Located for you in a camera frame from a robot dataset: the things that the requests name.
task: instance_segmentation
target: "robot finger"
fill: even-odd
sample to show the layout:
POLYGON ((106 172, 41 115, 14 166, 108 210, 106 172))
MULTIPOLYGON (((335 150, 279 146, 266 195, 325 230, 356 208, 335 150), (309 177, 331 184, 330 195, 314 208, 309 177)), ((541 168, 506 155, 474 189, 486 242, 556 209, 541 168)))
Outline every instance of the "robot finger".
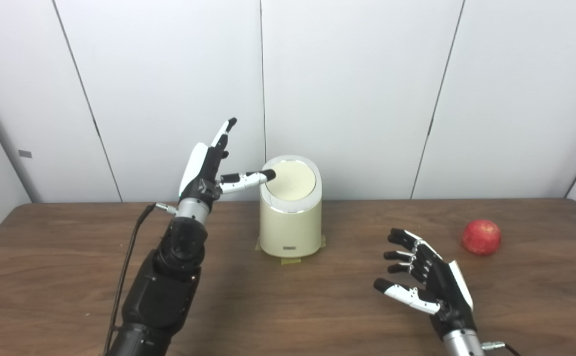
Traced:
POLYGON ((383 254, 386 260, 400 260, 402 262, 411 262, 413 257, 413 253, 410 252, 402 252, 402 251, 389 251, 383 254))
POLYGON ((433 315, 440 310, 440 304, 431 292, 411 288, 405 284, 389 282, 383 278, 374 281, 374 288, 386 296, 424 313, 433 315))
POLYGON ((409 251, 412 251, 415 247, 415 242, 418 240, 417 236, 412 236, 408 234, 406 230, 401 230, 400 228, 392 228, 390 235, 387 240, 396 245, 403 246, 409 251))

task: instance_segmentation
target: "red apple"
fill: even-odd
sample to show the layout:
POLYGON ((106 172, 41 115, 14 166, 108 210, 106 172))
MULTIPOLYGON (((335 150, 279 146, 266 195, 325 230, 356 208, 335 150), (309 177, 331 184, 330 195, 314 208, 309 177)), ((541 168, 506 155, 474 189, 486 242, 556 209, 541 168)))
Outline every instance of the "red apple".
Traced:
POLYGON ((490 220, 471 221, 462 234, 464 248, 477 256, 495 253, 501 244, 499 227, 490 220))

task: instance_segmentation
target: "black fingertip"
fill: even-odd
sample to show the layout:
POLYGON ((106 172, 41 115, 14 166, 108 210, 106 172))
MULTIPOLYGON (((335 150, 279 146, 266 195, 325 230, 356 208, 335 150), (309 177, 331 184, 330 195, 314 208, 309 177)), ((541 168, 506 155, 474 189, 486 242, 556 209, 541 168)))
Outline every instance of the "black fingertip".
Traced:
POLYGON ((233 128, 233 126, 235 126, 235 124, 238 123, 238 120, 236 118, 231 118, 229 119, 229 124, 227 125, 227 132, 231 131, 231 128, 233 128))
POLYGON ((387 236, 387 240, 391 243, 395 243, 397 245, 401 245, 405 242, 405 239, 408 237, 405 230, 401 230, 400 228, 392 228, 391 235, 387 236))
POLYGON ((374 288, 381 293, 385 293, 385 291, 391 288, 394 283, 389 282, 387 279, 378 278, 374 281, 374 288))
POLYGON ((277 176, 277 173, 275 173, 275 171, 272 169, 266 169, 265 171, 261 171, 261 173, 266 176, 268 181, 275 179, 277 176))

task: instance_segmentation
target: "wooden table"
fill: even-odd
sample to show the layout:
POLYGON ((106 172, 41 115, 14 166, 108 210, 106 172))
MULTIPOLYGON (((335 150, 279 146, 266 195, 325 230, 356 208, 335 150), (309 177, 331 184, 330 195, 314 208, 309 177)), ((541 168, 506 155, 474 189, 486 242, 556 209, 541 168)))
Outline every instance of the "wooden table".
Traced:
MULTIPOLYGON (((116 280, 145 204, 30 204, 0 226, 0 356, 101 353, 116 280)), ((443 355, 428 317, 372 288, 388 277, 391 227, 457 259, 483 341, 524 356, 576 355, 576 202, 327 201, 327 247, 282 266, 255 251, 258 203, 216 203, 202 280, 171 356, 443 355), (459 245, 473 219, 503 232, 500 252, 459 245)), ((143 224, 128 280, 170 216, 143 224)), ((408 275, 392 280, 414 284, 408 275)), ((507 355, 500 350, 493 355, 507 355)))

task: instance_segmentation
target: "black robotic finger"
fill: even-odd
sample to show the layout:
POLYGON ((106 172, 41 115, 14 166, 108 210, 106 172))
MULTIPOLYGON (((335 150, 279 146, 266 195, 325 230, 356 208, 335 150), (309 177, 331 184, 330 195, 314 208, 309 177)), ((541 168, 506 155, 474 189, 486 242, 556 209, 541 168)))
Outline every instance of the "black robotic finger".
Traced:
POLYGON ((401 252, 401 251, 389 251, 383 254, 386 260, 401 260, 402 262, 411 262, 411 257, 413 253, 410 252, 401 252))
POLYGON ((400 263, 387 267, 387 272, 389 273, 401 273, 409 271, 409 263, 400 263))
POLYGON ((424 273, 423 270, 419 269, 419 268, 412 268, 409 271, 409 274, 415 278, 416 281, 420 282, 421 284, 426 284, 427 283, 427 275, 424 273))
POLYGON ((415 241, 417 241, 415 237, 407 234, 405 230, 401 230, 400 228, 392 228, 387 240, 396 245, 401 245, 409 251, 413 249, 415 241))

